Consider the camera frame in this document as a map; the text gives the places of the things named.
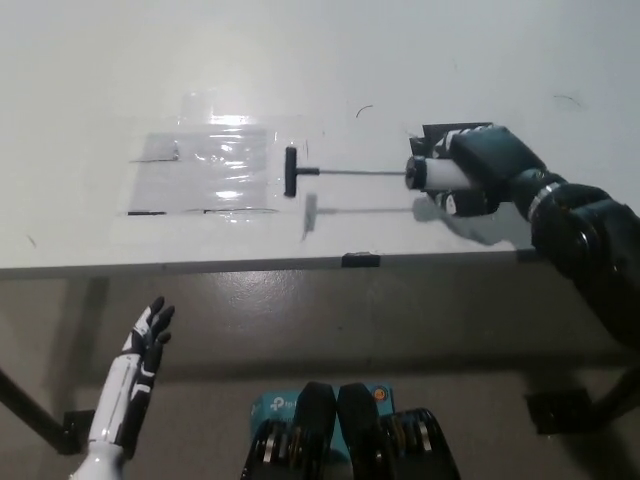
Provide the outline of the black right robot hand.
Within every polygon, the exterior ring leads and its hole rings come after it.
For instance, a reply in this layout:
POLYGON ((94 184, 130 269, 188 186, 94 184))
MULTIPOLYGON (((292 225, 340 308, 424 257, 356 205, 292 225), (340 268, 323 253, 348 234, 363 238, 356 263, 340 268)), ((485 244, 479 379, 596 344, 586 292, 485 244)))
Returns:
POLYGON ((469 187, 432 195, 446 213, 461 218, 490 215, 510 202, 527 219, 548 175, 546 164, 504 126, 450 130, 435 143, 433 153, 453 161, 471 180, 469 187))

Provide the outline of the white and black left hand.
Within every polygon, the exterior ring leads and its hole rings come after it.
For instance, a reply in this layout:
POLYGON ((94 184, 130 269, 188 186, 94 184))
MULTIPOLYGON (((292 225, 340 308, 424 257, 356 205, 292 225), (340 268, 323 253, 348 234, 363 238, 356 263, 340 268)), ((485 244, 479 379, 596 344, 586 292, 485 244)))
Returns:
POLYGON ((174 313, 160 296, 135 321, 103 385, 89 431, 91 443, 115 445, 125 458, 134 456, 174 313))

